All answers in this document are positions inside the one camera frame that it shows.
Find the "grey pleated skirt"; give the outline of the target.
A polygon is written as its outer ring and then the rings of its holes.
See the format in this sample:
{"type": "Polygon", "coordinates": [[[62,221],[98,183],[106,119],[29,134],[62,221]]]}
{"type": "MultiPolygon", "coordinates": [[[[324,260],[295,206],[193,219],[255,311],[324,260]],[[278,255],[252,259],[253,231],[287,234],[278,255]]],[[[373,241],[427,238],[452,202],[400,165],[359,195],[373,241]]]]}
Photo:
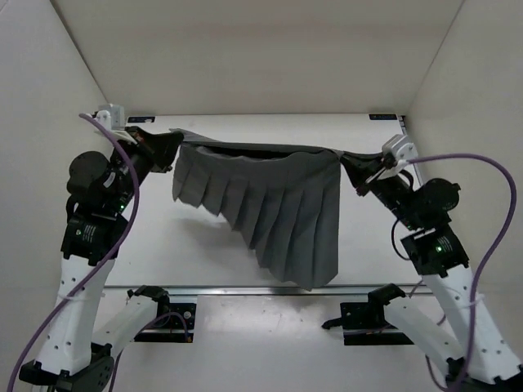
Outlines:
{"type": "Polygon", "coordinates": [[[342,152],[182,138],[174,199],[226,219],[260,267],[311,290],[338,274],[342,152]]]}

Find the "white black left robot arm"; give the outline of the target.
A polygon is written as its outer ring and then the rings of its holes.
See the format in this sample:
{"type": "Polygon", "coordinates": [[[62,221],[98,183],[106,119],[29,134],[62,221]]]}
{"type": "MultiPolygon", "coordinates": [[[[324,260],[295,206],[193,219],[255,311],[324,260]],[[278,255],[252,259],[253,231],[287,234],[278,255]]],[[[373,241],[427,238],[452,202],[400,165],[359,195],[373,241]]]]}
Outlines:
{"type": "Polygon", "coordinates": [[[27,344],[44,336],[42,348],[30,361],[28,349],[22,351],[9,391],[16,381],[50,391],[112,390],[125,346],[149,325],[170,318],[167,292],[142,286],[132,292],[130,305],[93,330],[106,279],[136,219],[140,186],[151,172],[171,171],[183,140],[178,131],[154,135],[139,127],[122,136],[102,133],[114,147],[110,157],[87,151],[69,165],[56,304],[27,344]]]}

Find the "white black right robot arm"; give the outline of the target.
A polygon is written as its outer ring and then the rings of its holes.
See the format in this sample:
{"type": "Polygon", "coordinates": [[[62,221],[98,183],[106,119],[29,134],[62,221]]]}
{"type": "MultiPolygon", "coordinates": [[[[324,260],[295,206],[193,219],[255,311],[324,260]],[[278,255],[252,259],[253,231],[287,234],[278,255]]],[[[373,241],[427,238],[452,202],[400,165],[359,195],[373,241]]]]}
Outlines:
{"type": "Polygon", "coordinates": [[[505,341],[478,292],[486,262],[498,247],[516,209],[516,186],[504,167],[510,202],[502,229],[473,269],[457,235],[450,228],[449,211],[459,203],[460,186],[433,178],[415,189],[405,182],[405,167],[420,158],[391,153],[344,153],[341,163],[355,188],[373,193],[411,234],[402,238],[407,260],[413,264],[443,310],[451,332],[428,318],[395,284],[368,295],[363,309],[376,327],[387,324],[401,331],[424,354],[430,372],[439,371],[441,391],[520,391],[522,361],[505,341]]]}

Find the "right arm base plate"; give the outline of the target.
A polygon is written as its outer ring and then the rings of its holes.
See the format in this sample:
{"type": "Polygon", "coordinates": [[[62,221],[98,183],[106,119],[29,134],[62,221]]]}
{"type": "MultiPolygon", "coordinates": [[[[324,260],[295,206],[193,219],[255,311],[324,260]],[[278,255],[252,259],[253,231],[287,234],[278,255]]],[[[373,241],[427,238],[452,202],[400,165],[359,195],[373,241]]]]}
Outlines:
{"type": "Polygon", "coordinates": [[[368,302],[342,302],[340,316],[321,327],[341,328],[345,346],[413,345],[403,332],[385,321],[379,308],[368,302]]]}

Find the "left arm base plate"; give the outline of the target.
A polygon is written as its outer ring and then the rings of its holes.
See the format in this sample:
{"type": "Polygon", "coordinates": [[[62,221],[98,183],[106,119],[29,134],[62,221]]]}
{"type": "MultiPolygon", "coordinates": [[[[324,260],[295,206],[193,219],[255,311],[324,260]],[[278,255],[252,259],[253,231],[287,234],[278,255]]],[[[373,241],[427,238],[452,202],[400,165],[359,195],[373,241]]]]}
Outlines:
{"type": "Polygon", "coordinates": [[[159,319],[140,332],[136,342],[189,344],[194,341],[197,311],[195,297],[172,297],[159,310],[159,319]]]}

